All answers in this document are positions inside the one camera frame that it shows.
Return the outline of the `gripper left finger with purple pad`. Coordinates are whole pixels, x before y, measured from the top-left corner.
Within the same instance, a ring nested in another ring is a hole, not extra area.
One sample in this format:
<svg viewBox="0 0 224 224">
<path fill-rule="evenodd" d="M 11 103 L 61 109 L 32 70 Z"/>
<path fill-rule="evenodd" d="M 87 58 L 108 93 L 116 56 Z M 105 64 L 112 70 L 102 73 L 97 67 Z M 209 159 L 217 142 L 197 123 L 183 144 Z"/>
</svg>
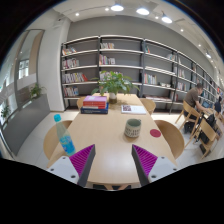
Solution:
<svg viewBox="0 0 224 224">
<path fill-rule="evenodd" d="M 90 145 L 70 157 L 61 156 L 47 171 L 85 187 L 95 154 L 95 145 Z"/>
</svg>

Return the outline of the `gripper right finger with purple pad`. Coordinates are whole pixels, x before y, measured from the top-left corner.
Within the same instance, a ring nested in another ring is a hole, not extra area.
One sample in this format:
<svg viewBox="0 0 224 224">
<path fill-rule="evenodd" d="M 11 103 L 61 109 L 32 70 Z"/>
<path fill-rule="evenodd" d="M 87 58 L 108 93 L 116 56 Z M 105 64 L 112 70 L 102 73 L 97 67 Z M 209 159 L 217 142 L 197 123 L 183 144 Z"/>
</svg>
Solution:
<svg viewBox="0 0 224 224">
<path fill-rule="evenodd" d="M 132 145 L 132 157 L 135 162 L 141 186 L 155 182 L 178 170 L 165 156 L 157 157 L 153 153 L 137 145 Z"/>
</svg>

